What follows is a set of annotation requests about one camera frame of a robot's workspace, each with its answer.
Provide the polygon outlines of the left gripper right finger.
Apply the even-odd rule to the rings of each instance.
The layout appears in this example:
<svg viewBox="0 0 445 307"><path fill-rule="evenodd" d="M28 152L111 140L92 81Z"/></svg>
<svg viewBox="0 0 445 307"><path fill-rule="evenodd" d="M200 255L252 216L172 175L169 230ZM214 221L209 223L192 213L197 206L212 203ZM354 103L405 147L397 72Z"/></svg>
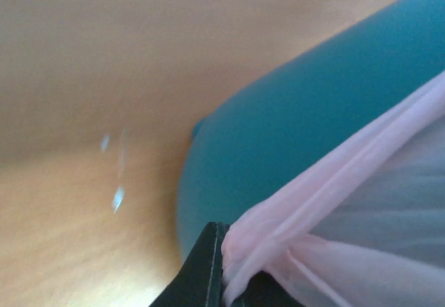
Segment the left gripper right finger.
<svg viewBox="0 0 445 307"><path fill-rule="evenodd" d="M233 302L232 306L303 307L266 272L260 272L251 278L244 293Z"/></svg>

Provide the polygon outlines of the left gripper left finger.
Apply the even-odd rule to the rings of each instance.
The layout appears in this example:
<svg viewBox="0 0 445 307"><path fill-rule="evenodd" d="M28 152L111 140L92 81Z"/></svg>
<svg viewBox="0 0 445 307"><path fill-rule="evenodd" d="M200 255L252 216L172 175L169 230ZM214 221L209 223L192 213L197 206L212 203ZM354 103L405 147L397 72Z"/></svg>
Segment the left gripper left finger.
<svg viewBox="0 0 445 307"><path fill-rule="evenodd" d="M180 271L150 307L221 307L223 257L221 245L229 226L209 222Z"/></svg>

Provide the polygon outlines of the pink plastic trash bag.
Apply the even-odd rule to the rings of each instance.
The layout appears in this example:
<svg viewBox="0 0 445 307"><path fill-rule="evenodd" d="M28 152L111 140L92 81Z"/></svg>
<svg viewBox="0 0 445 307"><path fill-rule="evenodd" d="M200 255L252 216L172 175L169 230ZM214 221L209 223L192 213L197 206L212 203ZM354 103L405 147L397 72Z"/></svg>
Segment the pink plastic trash bag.
<svg viewBox="0 0 445 307"><path fill-rule="evenodd" d="M444 305L444 75L243 214L223 300L259 272L306 306Z"/></svg>

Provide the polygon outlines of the teal plastic trash bin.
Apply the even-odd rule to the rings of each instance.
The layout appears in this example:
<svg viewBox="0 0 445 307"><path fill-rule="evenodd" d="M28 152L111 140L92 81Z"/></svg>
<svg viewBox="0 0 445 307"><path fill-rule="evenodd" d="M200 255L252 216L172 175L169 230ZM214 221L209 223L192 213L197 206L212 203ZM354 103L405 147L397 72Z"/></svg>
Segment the teal plastic trash bin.
<svg viewBox="0 0 445 307"><path fill-rule="evenodd" d="M399 0L237 92L193 130L182 256L443 70L444 0Z"/></svg>

